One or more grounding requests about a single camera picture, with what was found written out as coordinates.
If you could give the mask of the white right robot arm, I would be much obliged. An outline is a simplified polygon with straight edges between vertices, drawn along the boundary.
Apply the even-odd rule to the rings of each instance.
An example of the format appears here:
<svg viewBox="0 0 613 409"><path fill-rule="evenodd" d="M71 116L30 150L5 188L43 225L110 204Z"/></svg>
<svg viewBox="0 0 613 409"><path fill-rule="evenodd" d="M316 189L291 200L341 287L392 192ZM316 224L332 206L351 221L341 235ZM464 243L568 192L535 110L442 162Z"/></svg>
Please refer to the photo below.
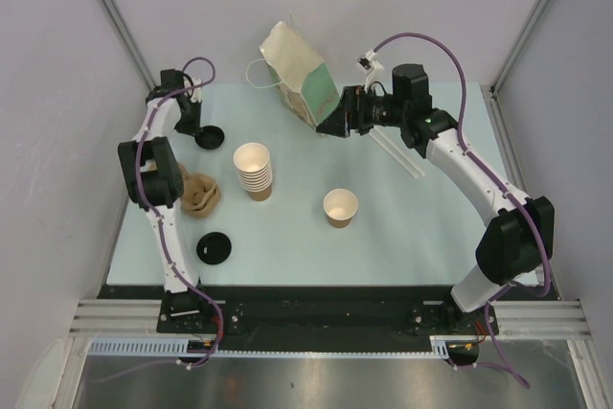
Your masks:
<svg viewBox="0 0 613 409"><path fill-rule="evenodd" d="M466 332L476 311L537 267L543 269L544 285L551 285L554 205L513 186L463 140L459 122L432 103L422 65L396 66L392 90L382 95L367 85L344 87L339 104L316 130L347 138L376 126L398 128L405 146L445 173L485 225L475 266L443 301L442 321L449 331Z"/></svg>

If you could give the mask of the single brown paper cup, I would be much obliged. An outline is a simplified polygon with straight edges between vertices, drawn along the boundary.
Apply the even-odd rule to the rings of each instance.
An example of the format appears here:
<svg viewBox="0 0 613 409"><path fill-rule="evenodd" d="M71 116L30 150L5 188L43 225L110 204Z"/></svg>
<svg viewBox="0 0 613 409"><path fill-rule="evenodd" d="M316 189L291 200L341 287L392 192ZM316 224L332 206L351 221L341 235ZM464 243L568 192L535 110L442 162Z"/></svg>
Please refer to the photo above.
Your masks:
<svg viewBox="0 0 613 409"><path fill-rule="evenodd" d="M358 211L358 199L347 189L334 189L324 197L323 209L330 226L345 228L351 224Z"/></svg>

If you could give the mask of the black plastic cup lid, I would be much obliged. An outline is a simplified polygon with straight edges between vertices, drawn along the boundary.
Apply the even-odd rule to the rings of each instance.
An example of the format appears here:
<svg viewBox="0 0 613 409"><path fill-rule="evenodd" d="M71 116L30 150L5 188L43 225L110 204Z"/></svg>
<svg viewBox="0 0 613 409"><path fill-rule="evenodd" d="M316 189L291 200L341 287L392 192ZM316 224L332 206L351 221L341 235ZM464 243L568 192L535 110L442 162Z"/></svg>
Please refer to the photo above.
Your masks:
<svg viewBox="0 0 613 409"><path fill-rule="evenodd" d="M196 255L205 264L217 265L225 262L232 251L231 240L221 232L204 235L196 245Z"/></svg>

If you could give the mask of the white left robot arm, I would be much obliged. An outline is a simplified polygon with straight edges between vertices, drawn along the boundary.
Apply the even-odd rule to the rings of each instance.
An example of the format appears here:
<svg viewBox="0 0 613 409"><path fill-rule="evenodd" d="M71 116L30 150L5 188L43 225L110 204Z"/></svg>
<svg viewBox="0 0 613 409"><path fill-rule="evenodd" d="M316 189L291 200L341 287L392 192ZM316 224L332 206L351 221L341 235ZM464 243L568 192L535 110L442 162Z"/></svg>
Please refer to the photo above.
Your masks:
<svg viewBox="0 0 613 409"><path fill-rule="evenodd" d="M193 332L210 325L212 310L196 291L199 277L178 225L184 179L170 136L178 132L198 139L201 86L200 80L181 70L163 70L161 84L146 98L147 111L137 134L118 145L129 199L147 216L163 264L160 321L168 324L179 320Z"/></svg>

